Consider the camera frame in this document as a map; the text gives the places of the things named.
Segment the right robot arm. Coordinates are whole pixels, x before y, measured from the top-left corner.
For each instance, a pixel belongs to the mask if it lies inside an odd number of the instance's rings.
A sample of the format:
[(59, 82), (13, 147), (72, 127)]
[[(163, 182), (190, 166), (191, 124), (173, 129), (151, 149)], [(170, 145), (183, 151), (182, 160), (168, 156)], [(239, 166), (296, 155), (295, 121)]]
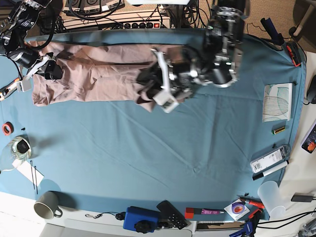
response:
[[(28, 30), (39, 19), (40, 12), (48, 8), (51, 13), (51, 28), (48, 39), (41, 45), (25, 43)], [(18, 79), (28, 80), (35, 74), (45, 79), (58, 80), (63, 77), (61, 67), (56, 63), (53, 53), (39, 55), (51, 42), (56, 25), (56, 15), (49, 0), (20, 0), (4, 19), (0, 27), (0, 55), (8, 58), (18, 71)]]

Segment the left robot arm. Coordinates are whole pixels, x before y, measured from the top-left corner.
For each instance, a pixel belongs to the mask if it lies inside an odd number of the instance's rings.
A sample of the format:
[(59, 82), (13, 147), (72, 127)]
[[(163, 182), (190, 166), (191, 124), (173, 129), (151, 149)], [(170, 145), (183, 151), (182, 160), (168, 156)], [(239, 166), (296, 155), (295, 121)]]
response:
[(244, 20), (249, 13), (248, 0), (219, 0), (212, 5), (201, 50), (190, 45), (152, 48), (157, 62), (137, 77), (144, 86), (138, 92), (140, 100), (158, 101), (159, 96), (173, 96), (180, 102), (198, 86), (226, 88), (236, 82), (243, 55)]

